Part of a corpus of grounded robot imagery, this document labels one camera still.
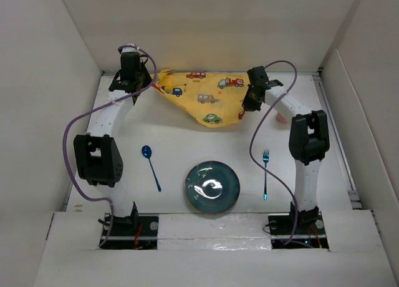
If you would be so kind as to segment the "yellow car-print cloth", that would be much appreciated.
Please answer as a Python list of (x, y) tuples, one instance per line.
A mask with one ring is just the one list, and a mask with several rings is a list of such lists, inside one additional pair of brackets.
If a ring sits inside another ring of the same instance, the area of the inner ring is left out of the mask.
[(246, 74), (162, 69), (154, 88), (207, 128), (240, 123), (248, 89)]

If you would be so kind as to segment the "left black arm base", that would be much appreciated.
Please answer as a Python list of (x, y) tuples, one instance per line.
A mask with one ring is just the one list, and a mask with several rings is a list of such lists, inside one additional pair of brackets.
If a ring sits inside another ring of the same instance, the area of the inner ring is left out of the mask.
[(99, 243), (103, 250), (156, 250), (158, 248), (158, 215), (138, 215), (133, 221), (129, 217), (115, 217), (110, 236), (104, 226)]

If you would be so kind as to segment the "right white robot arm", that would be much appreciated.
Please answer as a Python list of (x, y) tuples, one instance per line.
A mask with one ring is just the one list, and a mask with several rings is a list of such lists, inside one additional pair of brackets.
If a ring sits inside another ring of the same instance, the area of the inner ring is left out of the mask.
[(327, 114), (301, 104), (280, 81), (270, 80), (263, 66), (249, 69), (247, 75), (244, 111), (257, 111), (267, 104), (269, 110), (275, 110), (291, 124), (289, 151), (296, 165), (296, 182), (288, 225), (293, 232), (303, 233), (319, 216), (318, 175), (330, 148)]

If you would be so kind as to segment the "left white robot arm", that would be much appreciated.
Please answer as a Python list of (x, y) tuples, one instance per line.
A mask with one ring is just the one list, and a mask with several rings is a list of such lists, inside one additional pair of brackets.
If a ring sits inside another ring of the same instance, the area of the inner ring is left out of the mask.
[(120, 69), (108, 89), (107, 102), (74, 119), (65, 128), (62, 150), (64, 163), (73, 186), (82, 198), (89, 202), (108, 202), (110, 213), (108, 220), (100, 220), (107, 227), (105, 241), (112, 232), (113, 224), (122, 233), (132, 235), (138, 230), (139, 220), (134, 214), (125, 213), (120, 217), (115, 216), (114, 203), (110, 196), (92, 198), (84, 193), (73, 174), (67, 157), (67, 134), (71, 126), (78, 120), (99, 112), (98, 119), (93, 126), (83, 135), (76, 135), (73, 141), (74, 155), (79, 177), (89, 185), (103, 185), (113, 188), (123, 174), (123, 160), (115, 141), (115, 135), (129, 111), (135, 105), (139, 95), (148, 90), (156, 81), (156, 76), (151, 76), (146, 63), (142, 58), (149, 59), (157, 70), (154, 59), (143, 49), (134, 44), (125, 44), (118, 48), (120, 54)]

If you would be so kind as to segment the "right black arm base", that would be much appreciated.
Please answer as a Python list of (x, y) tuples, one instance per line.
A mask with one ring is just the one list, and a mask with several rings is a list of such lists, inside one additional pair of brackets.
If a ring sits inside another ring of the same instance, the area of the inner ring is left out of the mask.
[(289, 243), (293, 223), (288, 214), (271, 214), (263, 226), (264, 233), (271, 239), (273, 250), (329, 249), (327, 234), (321, 213), (310, 223), (298, 224)]

